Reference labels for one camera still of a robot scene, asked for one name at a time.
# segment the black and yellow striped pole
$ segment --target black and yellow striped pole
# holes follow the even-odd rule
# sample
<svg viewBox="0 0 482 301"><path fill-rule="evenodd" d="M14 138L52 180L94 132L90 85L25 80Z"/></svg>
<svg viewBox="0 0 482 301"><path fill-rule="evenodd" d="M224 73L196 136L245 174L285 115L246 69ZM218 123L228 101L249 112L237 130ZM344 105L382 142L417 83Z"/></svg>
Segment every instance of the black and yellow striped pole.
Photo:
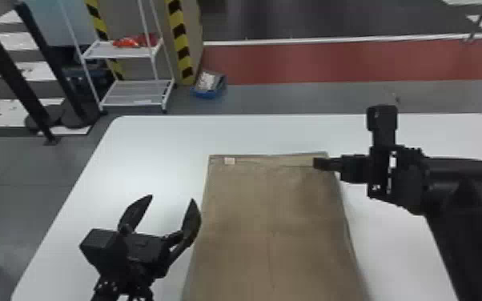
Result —
<svg viewBox="0 0 482 301"><path fill-rule="evenodd" d="M191 52L189 51L189 38L183 18L181 0L165 0L168 8L168 21L174 35L175 52L178 59L178 69L183 85L192 85L195 82L195 70L192 65Z"/></svg>
<svg viewBox="0 0 482 301"><path fill-rule="evenodd" d="M99 13L98 0L85 0L86 8L90 13L91 21L94 23L95 32L101 41L108 41L108 31L106 30L106 23L101 18ZM106 61L108 68L117 79L123 80L123 69L120 62L115 58L108 58Z"/></svg>

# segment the black base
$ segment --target black base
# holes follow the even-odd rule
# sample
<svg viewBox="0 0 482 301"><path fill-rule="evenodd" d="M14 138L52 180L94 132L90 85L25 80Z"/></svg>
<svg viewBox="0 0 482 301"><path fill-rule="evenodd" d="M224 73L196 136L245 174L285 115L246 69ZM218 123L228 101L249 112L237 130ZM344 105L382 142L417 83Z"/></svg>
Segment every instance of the black base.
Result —
<svg viewBox="0 0 482 301"><path fill-rule="evenodd" d="M63 116L64 113L64 108L61 105L50 105L50 106L45 106L46 112L50 116L50 120L47 120L47 126L48 127L53 127L56 124L59 124L60 119ZM24 118L24 126L28 130L32 131L38 131L39 127L38 124L35 123L35 121L28 115L26 118Z"/></svg>
<svg viewBox="0 0 482 301"><path fill-rule="evenodd" d="M85 118L80 118L73 110L69 102L64 102L62 106L65 108L63 116L60 120L63 126L70 129L80 129L85 126L91 126L101 117L101 112L97 108L97 104L92 102L82 103L82 108L86 113Z"/></svg>
<svg viewBox="0 0 482 301"><path fill-rule="evenodd" d="M47 140L43 143L43 145L44 145L44 146L57 146L58 143L60 142L60 140L62 140L62 137L54 136L54 139L53 139L53 140L47 139Z"/></svg>

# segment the black metal stand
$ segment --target black metal stand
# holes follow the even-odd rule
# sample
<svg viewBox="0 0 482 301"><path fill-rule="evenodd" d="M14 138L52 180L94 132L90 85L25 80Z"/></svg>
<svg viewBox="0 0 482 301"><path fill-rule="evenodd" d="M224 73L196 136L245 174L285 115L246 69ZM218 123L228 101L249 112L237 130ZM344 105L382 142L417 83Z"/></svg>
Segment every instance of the black metal stand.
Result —
<svg viewBox="0 0 482 301"><path fill-rule="evenodd" d="M465 39L465 42L473 42L475 40L476 31L480 28L482 24L482 14L478 16L478 20L475 22L475 27L472 29L469 37Z"/></svg>
<svg viewBox="0 0 482 301"><path fill-rule="evenodd" d="M46 43L28 5L24 2L18 2L15 5L15 10L34 38L35 43L38 44L39 50L45 57L46 62L52 69L52 73L66 95L66 100L69 105L66 105L64 102L64 111L61 119L62 124L69 128L82 128L94 124L101 115L97 104L95 102L80 103L76 93L63 73L62 64Z"/></svg>
<svg viewBox="0 0 482 301"><path fill-rule="evenodd" d="M43 132L47 141L46 145L57 144L59 138L55 137L50 131L50 126L56 121L49 116L49 113L39 102L37 95L23 78L21 72L15 66L10 55L0 43L0 75L6 81L15 96L30 114L30 117L37 124L38 129Z"/></svg>

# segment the floor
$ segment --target floor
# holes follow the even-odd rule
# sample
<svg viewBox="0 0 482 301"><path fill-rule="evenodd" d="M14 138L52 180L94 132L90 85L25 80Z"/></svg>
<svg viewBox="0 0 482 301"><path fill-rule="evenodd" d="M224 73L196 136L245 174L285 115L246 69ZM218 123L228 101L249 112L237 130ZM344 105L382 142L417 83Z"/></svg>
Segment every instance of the floor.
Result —
<svg viewBox="0 0 482 301"><path fill-rule="evenodd" d="M206 0L200 6L206 41L466 34L482 13L482 0Z"/></svg>

